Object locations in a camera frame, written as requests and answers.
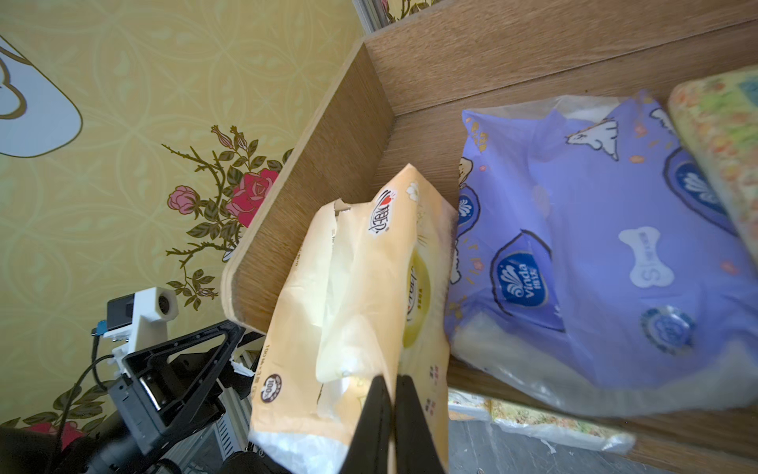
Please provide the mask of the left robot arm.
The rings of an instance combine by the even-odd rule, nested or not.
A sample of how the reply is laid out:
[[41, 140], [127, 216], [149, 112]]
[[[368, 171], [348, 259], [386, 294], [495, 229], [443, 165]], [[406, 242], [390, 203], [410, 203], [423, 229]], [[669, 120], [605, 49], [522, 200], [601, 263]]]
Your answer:
[[126, 356], [126, 373], [109, 389], [116, 413], [71, 444], [62, 432], [2, 429], [2, 472], [148, 472], [221, 419], [223, 388], [241, 387], [233, 354], [257, 338], [225, 321]]

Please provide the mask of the orange cream tissue pack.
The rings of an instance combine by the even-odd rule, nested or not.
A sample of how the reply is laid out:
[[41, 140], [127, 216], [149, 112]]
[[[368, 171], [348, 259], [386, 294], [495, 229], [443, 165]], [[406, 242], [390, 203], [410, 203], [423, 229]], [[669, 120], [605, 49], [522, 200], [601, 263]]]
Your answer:
[[448, 462], [443, 310], [453, 207], [413, 166], [368, 203], [317, 211], [282, 288], [251, 390], [250, 439], [293, 473], [341, 470], [371, 381], [414, 381]]

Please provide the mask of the purple Vinda tissue pack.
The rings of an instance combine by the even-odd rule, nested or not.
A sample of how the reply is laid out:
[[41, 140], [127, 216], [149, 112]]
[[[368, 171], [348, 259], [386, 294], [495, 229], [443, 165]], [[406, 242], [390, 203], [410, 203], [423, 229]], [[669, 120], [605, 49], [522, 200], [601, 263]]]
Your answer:
[[559, 410], [757, 399], [757, 271], [659, 102], [462, 114], [452, 355]]

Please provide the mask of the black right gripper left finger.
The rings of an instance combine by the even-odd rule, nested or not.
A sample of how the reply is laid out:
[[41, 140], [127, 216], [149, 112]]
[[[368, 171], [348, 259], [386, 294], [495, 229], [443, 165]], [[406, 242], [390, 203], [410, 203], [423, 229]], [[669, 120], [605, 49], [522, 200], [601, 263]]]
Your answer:
[[393, 406], [386, 381], [374, 377], [341, 467], [341, 474], [387, 474]]

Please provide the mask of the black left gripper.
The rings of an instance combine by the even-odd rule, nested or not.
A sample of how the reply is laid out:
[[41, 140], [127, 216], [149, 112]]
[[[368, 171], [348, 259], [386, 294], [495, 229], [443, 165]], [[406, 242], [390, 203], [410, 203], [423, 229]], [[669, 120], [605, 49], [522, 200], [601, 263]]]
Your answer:
[[110, 395], [144, 456], [160, 456], [226, 413], [225, 388], [237, 388], [230, 360], [245, 329], [222, 322], [132, 353]]

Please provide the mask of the yellow green floral tissue pack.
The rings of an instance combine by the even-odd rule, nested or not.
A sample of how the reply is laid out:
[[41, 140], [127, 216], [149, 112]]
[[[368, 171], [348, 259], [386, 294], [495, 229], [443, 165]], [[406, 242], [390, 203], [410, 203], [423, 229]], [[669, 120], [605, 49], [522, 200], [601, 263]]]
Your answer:
[[757, 67], [674, 87], [669, 116], [757, 259]]

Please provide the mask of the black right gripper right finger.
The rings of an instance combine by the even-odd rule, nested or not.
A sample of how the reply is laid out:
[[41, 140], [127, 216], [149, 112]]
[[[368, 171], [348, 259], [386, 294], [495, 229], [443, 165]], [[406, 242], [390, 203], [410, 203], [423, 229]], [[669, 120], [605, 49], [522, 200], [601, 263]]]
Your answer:
[[410, 375], [397, 378], [394, 407], [397, 472], [442, 474], [444, 468]]

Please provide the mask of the white floral tissue pack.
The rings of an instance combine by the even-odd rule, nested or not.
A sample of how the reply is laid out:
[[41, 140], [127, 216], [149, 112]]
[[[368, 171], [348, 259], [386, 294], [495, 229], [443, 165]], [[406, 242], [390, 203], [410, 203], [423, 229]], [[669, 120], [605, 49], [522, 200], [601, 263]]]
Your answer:
[[633, 434], [455, 389], [448, 390], [448, 413], [451, 421], [484, 422], [507, 434], [580, 450], [625, 455], [637, 441]]

